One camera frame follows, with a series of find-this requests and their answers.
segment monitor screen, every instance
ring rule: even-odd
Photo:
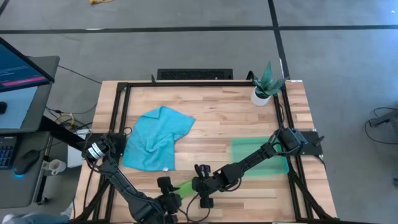
[[[51,77],[5,40],[0,41],[0,92],[44,85]]]

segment computer mouse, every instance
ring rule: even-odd
[[[40,157],[40,151],[30,150],[14,161],[13,170],[16,175],[26,174]]]

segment gray floor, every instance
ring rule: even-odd
[[[398,5],[388,0],[278,0],[275,8],[280,26],[398,24]],[[271,24],[263,0],[118,0],[97,6],[80,0],[11,1],[0,17],[0,29]],[[290,76],[304,80],[315,126],[326,136],[322,146],[338,216],[396,223],[398,190],[392,178],[398,177],[397,147],[370,141],[364,123],[374,118],[374,108],[398,107],[398,30],[281,33]],[[61,65],[99,81],[147,80],[158,68],[233,68],[235,78],[245,78],[248,70],[261,73],[268,60],[274,75],[282,74],[273,31],[2,37],[26,55],[59,55]],[[48,106],[84,111],[95,104],[99,90],[98,84],[60,68]],[[78,116],[84,122],[92,118],[93,112]],[[389,126],[369,133],[398,141]],[[53,177],[46,188],[53,202],[24,211],[63,210],[73,198],[78,174],[76,169]],[[0,217],[9,212],[0,210]]]

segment table leg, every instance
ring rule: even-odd
[[[49,119],[46,116],[43,116],[39,130],[50,131],[51,135],[56,139],[59,139],[78,150],[82,150],[82,147],[78,143],[84,142],[84,139],[66,130],[64,127],[61,127],[55,121]]]

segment wooden table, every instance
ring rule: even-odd
[[[116,94],[117,81],[103,82],[93,121],[95,133],[108,131]],[[302,82],[287,81],[287,94],[294,125],[299,129],[313,129],[313,122]],[[231,140],[270,136],[277,128],[273,99],[265,106],[254,106],[250,96],[253,87],[133,87],[131,89],[126,126],[133,127],[140,115],[165,105],[196,118],[191,131],[175,143],[176,171],[143,172],[120,165],[129,181],[147,196],[160,194],[156,179],[170,176],[178,185],[196,176],[194,164],[208,164],[212,170],[231,162]],[[122,103],[118,111],[118,129]],[[309,191],[327,213],[336,216],[328,179],[323,164],[313,156],[302,156],[303,168]],[[80,214],[90,169],[84,163],[76,192],[76,214]],[[98,188],[100,176],[93,174],[87,203]],[[305,216],[302,194],[298,191],[302,216]],[[244,178],[235,192],[217,192],[211,195],[215,207],[211,209],[209,222],[271,222],[293,221],[294,211],[287,175]],[[101,204],[100,218],[104,217],[106,192]],[[192,198],[185,198],[182,209]],[[190,216],[197,220],[207,209],[199,208],[199,199],[190,207]],[[183,214],[178,220],[185,222]],[[115,193],[111,222],[133,222],[126,201]]]

